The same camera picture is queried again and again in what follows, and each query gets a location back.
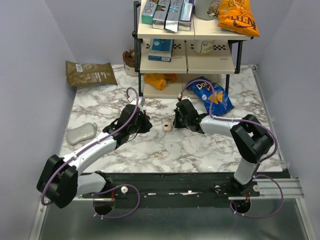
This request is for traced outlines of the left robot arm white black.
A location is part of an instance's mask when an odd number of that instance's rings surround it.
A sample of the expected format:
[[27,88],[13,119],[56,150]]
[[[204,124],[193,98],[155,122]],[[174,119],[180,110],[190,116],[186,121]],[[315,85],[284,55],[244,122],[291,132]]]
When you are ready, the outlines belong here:
[[41,203],[64,208],[81,195],[96,193],[104,198],[110,194],[111,185],[100,172],[84,174],[84,171],[104,155],[127,143],[131,135],[145,134],[152,124],[142,104],[128,104],[121,115],[106,126],[91,142],[78,150],[59,157],[48,158],[37,183]]

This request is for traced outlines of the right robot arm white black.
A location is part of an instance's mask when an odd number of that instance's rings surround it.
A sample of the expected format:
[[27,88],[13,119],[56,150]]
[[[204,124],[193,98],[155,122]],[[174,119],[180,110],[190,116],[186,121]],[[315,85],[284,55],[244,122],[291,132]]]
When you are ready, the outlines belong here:
[[174,113],[173,126],[177,129],[233,138],[241,160],[230,183],[230,191],[236,196],[247,192],[262,157],[276,145],[269,129],[252,114],[237,119],[199,114],[187,98],[177,102]]

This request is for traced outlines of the beige earbud charging case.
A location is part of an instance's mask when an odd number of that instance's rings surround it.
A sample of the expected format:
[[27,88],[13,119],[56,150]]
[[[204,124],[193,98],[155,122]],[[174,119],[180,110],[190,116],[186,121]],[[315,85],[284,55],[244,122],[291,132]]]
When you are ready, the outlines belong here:
[[171,132],[172,131],[172,124],[169,121],[166,121],[162,124],[162,130],[165,133]]

